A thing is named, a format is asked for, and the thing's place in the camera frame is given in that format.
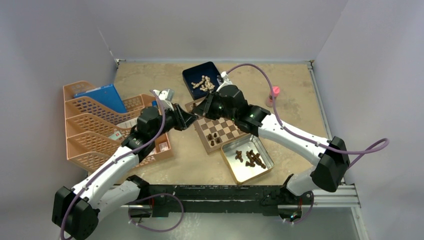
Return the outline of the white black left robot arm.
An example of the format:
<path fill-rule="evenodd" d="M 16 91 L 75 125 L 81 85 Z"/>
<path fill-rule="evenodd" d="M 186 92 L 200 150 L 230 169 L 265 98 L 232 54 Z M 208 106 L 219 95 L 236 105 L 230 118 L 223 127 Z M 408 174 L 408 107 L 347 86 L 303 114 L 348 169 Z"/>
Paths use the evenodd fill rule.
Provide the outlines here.
<path fill-rule="evenodd" d="M 142 109 L 137 124 L 100 168 L 72 188 L 63 186 L 55 193 L 52 222 L 60 227 L 60 239 L 85 240 L 101 219 L 121 205 L 142 205 L 149 199 L 163 197 L 164 193 L 151 194 L 150 184 L 135 175 L 117 189 L 111 187 L 153 151 L 158 137 L 172 129 L 184 131 L 198 118 L 177 103 L 167 109 Z"/>

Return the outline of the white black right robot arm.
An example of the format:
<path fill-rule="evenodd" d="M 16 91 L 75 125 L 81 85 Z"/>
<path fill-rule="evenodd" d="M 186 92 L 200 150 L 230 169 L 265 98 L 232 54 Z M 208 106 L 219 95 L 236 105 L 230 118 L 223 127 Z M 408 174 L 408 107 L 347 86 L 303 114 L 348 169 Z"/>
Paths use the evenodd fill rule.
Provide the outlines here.
<path fill-rule="evenodd" d="M 350 166 L 344 140 L 313 136 L 282 122 L 269 110 L 249 104 L 235 85 L 209 93 L 192 111 L 210 120 L 231 120 L 242 132 L 271 140 L 308 160 L 311 168 L 288 177 L 283 184 L 280 196 L 288 204 L 314 189 L 334 193 Z"/>

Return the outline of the pile of light chess pieces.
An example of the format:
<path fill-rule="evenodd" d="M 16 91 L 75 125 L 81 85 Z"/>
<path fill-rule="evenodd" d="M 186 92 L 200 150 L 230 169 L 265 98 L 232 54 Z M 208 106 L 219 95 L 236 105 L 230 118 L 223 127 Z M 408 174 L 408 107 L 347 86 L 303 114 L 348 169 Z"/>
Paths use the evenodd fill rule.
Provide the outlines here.
<path fill-rule="evenodd" d="M 192 89 L 199 89 L 202 92 L 212 91 L 216 86 L 208 76 L 202 75 L 199 82 L 192 82 Z"/>

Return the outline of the wooden chess board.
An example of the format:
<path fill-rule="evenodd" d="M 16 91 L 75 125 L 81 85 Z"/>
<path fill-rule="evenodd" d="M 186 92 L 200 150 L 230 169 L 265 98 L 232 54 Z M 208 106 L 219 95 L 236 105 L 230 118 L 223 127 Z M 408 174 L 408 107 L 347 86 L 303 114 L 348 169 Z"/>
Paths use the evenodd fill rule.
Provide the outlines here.
<path fill-rule="evenodd" d="M 193 125 L 208 155 L 218 151 L 224 144 L 228 144 L 247 135 L 233 121 L 225 118 L 210 120 L 199 116 Z M 212 135 L 212 140 L 207 139 L 209 134 Z M 216 144 L 215 140 L 217 138 L 220 138 L 221 143 Z"/>

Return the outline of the pile of dark chess pieces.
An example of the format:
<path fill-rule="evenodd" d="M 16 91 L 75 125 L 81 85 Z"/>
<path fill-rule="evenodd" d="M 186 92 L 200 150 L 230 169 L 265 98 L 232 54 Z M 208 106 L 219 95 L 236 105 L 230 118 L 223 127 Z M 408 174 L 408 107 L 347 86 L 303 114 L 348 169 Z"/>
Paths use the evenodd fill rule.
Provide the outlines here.
<path fill-rule="evenodd" d="M 255 166 L 260 166 L 262 169 L 267 168 L 259 153 L 254 153 L 252 149 L 250 151 L 246 151 L 245 155 L 248 158 L 246 161 L 243 159 L 242 153 L 242 151 L 236 150 L 234 158 L 239 160 L 241 163 L 245 162 L 246 167 L 254 168 Z"/>

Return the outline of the dark blue square tray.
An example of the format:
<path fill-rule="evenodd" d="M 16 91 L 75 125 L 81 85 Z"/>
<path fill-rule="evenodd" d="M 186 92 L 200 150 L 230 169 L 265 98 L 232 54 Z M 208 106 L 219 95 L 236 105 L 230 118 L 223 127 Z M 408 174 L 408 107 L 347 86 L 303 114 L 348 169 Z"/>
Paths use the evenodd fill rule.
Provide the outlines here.
<path fill-rule="evenodd" d="M 215 85 L 215 88 L 213 90 L 216 90 L 219 87 L 220 83 L 218 77 L 220 77 L 221 75 L 212 61 L 208 61 L 182 71 L 183 82 L 185 83 L 188 92 L 190 93 L 191 98 L 193 100 L 203 98 L 208 93 L 208 91 L 203 92 L 200 91 L 198 88 L 192 89 L 191 83 L 198 83 L 202 79 L 202 76 L 207 76 L 211 79 L 211 82 Z"/>

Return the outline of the orange plastic basket tray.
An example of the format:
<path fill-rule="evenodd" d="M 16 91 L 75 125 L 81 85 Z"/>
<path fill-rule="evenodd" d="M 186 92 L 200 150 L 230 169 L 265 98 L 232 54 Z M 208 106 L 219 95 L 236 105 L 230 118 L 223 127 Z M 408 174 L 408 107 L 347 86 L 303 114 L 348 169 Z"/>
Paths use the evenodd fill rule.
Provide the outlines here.
<path fill-rule="evenodd" d="M 170 149 L 167 142 L 165 126 L 165 110 L 157 104 L 153 96 L 142 95 L 144 108 L 136 118 L 121 146 L 113 154 L 113 161 L 120 163 L 129 157 L 135 157 L 136 164 L 158 160 Z"/>

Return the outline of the metal gold-rimmed tin tray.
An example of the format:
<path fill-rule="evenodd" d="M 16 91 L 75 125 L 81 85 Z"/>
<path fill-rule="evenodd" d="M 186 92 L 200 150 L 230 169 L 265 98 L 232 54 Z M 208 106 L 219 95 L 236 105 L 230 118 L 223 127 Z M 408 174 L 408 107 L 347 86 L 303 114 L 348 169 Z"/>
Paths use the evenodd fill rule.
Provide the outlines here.
<path fill-rule="evenodd" d="M 245 162 L 241 163 L 239 160 L 235 159 L 235 151 L 242 151 L 242 157 L 245 161 L 247 161 L 248 158 L 246 157 L 246 151 L 250 150 L 253 150 L 255 154 L 260 154 L 260 158 L 266 165 L 265 169 L 258 165 L 255 167 L 249 167 L 245 165 Z M 252 134 L 243 136 L 223 145 L 221 147 L 221 156 L 227 165 L 234 182 L 237 185 L 245 184 L 250 180 L 269 173 L 275 165 L 261 140 Z"/>

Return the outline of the pink lidded small bottle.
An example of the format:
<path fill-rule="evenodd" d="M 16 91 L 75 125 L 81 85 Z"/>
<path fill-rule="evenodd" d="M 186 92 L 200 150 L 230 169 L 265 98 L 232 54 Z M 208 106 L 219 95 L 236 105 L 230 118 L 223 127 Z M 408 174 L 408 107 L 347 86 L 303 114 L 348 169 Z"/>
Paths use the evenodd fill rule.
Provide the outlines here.
<path fill-rule="evenodd" d="M 268 97 L 265 101 L 265 104 L 266 104 L 267 107 L 270 107 L 270 108 L 273 107 L 273 105 L 275 104 L 275 102 L 277 100 L 277 97 L 280 94 L 280 91 L 281 91 L 281 89 L 280 89 L 279 86 L 273 86 L 272 87 L 272 89 L 269 92 Z"/>

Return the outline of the blue folder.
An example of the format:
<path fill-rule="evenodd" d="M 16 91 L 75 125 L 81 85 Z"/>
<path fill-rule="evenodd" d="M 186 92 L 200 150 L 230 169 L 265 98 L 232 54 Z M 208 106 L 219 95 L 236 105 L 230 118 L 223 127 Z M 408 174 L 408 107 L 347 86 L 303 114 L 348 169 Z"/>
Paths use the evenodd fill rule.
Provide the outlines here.
<path fill-rule="evenodd" d="M 74 98 L 89 97 L 117 113 L 126 113 L 127 109 L 113 84 L 79 92 Z"/>

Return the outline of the orange plastic file organizer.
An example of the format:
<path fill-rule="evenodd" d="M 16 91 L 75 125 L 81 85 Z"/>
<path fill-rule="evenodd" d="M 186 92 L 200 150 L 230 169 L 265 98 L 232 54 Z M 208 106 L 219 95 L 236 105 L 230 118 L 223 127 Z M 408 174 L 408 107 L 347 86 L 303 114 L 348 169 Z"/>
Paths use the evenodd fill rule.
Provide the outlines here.
<path fill-rule="evenodd" d="M 66 157 L 88 172 L 109 159 L 131 130 L 119 124 L 134 119 L 144 106 L 142 97 L 134 96 L 123 100 L 126 112 L 118 113 L 91 97 L 75 97 L 94 88 L 87 81 L 63 87 Z"/>

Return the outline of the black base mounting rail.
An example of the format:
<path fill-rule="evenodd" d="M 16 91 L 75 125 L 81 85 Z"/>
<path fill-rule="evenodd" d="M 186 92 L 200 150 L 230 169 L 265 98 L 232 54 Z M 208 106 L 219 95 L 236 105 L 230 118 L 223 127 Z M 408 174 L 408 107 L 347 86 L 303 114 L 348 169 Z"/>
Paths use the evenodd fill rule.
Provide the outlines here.
<path fill-rule="evenodd" d="M 360 201 L 353 186 L 342 185 L 336 192 L 313 190 L 302 196 L 282 193 L 278 185 L 165 185 L 150 184 L 152 195 L 164 196 L 130 202 L 130 208 L 152 209 L 154 217 L 170 213 L 241 213 L 278 216 L 286 221 L 305 217 L 310 208 L 353 208 Z"/>

